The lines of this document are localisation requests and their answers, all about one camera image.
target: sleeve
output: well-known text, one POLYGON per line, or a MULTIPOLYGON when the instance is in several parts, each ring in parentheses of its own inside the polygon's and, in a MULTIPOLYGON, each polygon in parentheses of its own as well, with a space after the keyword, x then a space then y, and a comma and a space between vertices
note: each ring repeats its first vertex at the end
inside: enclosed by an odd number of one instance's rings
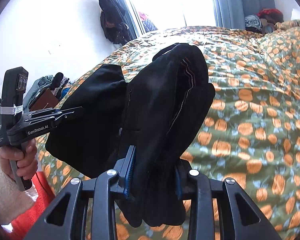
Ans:
POLYGON ((0 224, 7 225, 31 208, 38 197, 34 185, 19 191, 16 183, 0 169, 0 224))

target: floral comforter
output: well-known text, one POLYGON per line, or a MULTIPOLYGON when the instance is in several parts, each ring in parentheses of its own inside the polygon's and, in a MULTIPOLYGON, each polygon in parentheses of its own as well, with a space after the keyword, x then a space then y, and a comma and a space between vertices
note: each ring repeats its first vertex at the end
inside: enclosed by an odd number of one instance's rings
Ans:
MULTIPOLYGON (((102 64, 121 65, 130 81, 160 49, 175 42, 198 46, 216 96, 182 157, 209 178, 235 178, 282 239, 293 240, 300 231, 300 21, 276 27, 265 36, 217 27, 147 33, 82 76, 59 106, 102 64)), ((88 179, 45 150, 47 136, 38 137, 37 146, 53 192, 58 194, 73 177, 88 179)), ((189 210, 190 201, 185 206, 189 210)), ((188 220, 176 227, 132 228, 119 209, 116 214, 119 240, 187 239, 188 220)), ((218 230, 215 234, 220 239, 218 230)), ((90 236, 88 223, 86 238, 90 236)))

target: person's hand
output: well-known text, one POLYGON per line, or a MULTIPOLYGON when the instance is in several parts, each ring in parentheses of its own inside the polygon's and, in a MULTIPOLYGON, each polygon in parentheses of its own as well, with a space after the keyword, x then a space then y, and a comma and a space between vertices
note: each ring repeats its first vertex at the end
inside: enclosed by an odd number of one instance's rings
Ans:
POLYGON ((17 175, 23 177, 24 180, 32 179, 38 169, 36 153, 35 139, 27 142, 26 154, 13 146, 3 146, 0 148, 0 168, 14 180, 9 160, 17 161, 17 175))

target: black cloth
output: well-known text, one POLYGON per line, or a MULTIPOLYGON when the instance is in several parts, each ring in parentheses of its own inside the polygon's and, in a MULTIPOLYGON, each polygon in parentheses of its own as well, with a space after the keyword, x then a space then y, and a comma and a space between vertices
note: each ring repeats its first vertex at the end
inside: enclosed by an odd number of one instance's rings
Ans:
POLYGON ((262 31, 257 29, 257 28, 254 28, 254 27, 246 27, 246 31, 248 32, 253 32, 253 33, 260 33, 262 34, 262 31))
POLYGON ((126 11, 116 0, 99 0, 102 9, 100 22, 105 37, 113 44, 126 44, 131 41, 128 26, 123 16, 126 11))
POLYGON ((133 227, 142 220, 180 225, 186 211, 175 194, 174 164, 212 104, 208 79, 202 52, 184 43, 161 50, 128 84, 120 66, 103 65, 62 106, 82 106, 84 117, 52 131, 46 149, 94 178, 135 145, 130 197, 118 206, 133 227))
POLYGON ((50 90, 55 90, 56 88, 60 87, 60 83, 61 83, 62 79, 63 79, 63 73, 58 72, 54 76, 54 78, 50 84, 50 90))
POLYGON ((51 131, 47 151, 90 178, 113 168, 126 86, 120 66, 103 65, 97 69, 61 107, 82 106, 83 117, 51 131))
POLYGON ((173 47, 156 55, 127 86, 118 158, 125 157, 129 145, 136 146, 134 200, 116 202, 133 227, 142 220, 150 226, 184 222, 185 208, 175 194, 174 164, 193 141, 215 96, 199 48, 173 47))

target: black bag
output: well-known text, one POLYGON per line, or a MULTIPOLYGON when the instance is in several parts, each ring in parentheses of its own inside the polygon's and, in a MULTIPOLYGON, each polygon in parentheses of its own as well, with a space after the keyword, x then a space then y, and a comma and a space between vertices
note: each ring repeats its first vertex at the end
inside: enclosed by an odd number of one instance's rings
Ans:
POLYGON ((131 41, 128 26, 124 22, 126 11, 116 0, 99 0, 102 9, 100 21, 105 37, 113 44, 126 44, 131 41))

